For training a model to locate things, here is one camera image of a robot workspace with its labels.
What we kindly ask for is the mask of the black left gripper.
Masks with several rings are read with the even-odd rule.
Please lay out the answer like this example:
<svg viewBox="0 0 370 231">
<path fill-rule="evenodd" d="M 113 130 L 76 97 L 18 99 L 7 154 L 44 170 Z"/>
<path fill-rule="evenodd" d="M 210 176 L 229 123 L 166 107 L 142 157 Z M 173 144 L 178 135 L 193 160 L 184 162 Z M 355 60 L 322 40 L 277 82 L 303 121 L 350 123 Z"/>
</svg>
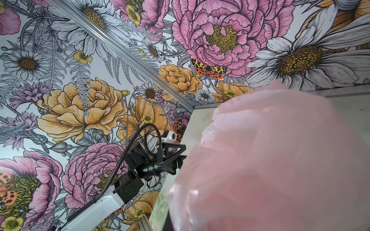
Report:
<svg viewBox="0 0 370 231">
<path fill-rule="evenodd" d="M 125 156 L 125 163 L 129 170 L 134 172 L 134 176 L 141 179 L 159 176 L 162 173 L 176 175 L 186 158 L 183 155 L 186 149 L 183 144 L 164 142 L 159 145 L 157 152 L 150 156 L 141 143 L 135 142 Z"/>
</svg>

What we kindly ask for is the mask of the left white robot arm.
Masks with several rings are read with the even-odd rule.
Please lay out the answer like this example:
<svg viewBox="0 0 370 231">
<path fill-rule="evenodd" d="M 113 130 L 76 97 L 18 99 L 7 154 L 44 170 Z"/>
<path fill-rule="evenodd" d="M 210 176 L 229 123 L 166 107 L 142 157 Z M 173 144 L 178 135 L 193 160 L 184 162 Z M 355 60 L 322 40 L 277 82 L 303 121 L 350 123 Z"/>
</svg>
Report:
<svg viewBox="0 0 370 231">
<path fill-rule="evenodd" d="M 114 209 L 129 203 L 144 186 L 143 180 L 162 173 L 176 174 L 186 156 L 187 149 L 183 144 L 161 143 L 153 158 L 149 158 L 144 147 L 135 142 L 129 145 L 123 153 L 120 164 L 128 165 L 128 172 L 117 177 L 117 171 L 112 174 L 108 186 L 81 210 L 71 215 L 59 231 L 90 231 L 98 222 L 108 217 Z"/>
</svg>

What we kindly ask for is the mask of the pink plastic bag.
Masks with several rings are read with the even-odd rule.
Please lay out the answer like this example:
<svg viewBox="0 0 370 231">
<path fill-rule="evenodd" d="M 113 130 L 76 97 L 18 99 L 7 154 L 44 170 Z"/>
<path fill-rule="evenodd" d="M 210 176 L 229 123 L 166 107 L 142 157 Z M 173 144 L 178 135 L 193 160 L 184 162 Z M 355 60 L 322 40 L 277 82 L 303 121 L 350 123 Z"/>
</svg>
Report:
<svg viewBox="0 0 370 231">
<path fill-rule="evenodd" d="M 176 231 L 367 231 L 370 148 L 328 99 L 273 81 L 215 110 L 170 198 Z"/>
</svg>

